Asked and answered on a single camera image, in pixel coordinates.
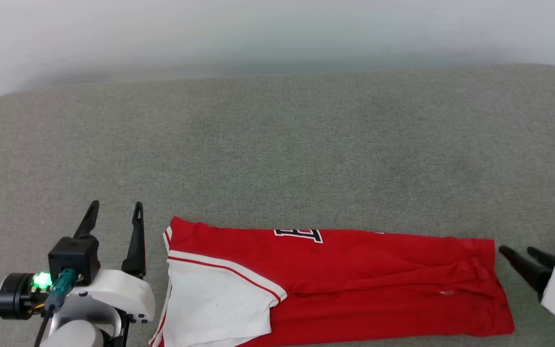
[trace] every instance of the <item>clothing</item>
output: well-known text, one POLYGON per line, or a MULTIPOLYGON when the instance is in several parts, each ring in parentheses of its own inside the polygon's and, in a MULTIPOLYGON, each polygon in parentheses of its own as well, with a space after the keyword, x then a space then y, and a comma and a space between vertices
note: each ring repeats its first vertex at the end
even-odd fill
POLYGON ((513 332, 493 240, 360 230, 165 231, 170 294, 150 341, 270 347, 513 332))

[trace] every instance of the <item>black cable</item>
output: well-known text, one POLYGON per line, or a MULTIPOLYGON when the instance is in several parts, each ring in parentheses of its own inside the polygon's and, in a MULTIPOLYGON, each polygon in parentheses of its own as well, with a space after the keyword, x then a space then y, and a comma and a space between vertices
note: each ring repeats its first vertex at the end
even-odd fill
POLYGON ((46 330, 46 325, 48 321, 51 319, 53 315, 53 310, 55 310, 55 305, 50 305, 46 310, 46 315, 44 319, 42 319, 42 325, 40 325, 40 330, 38 331, 38 337, 36 338, 36 342, 33 344, 33 347, 40 347, 40 343, 42 342, 42 336, 44 336, 44 330, 46 330))

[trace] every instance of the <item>white sleeve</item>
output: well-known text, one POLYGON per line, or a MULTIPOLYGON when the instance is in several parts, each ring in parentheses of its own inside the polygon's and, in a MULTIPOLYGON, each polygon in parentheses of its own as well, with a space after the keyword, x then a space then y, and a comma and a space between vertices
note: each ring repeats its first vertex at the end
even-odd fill
POLYGON ((233 272, 169 260, 168 277, 152 347, 235 347, 271 332, 275 297, 233 272))

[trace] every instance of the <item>white wall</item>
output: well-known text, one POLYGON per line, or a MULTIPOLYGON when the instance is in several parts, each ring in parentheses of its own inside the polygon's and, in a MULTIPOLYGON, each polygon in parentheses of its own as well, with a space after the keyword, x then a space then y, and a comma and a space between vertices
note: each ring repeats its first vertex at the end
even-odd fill
POLYGON ((502 62, 555 64, 555 0, 0 0, 0 95, 502 62))

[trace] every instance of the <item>jersey lettering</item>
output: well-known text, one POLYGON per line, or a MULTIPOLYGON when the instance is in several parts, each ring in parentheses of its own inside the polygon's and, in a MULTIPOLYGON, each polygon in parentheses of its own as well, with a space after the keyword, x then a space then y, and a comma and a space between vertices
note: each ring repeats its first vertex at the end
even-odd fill
POLYGON ((294 236, 294 237, 305 237, 306 239, 314 239, 316 243, 322 243, 322 236, 318 229, 275 229, 276 236, 294 236))

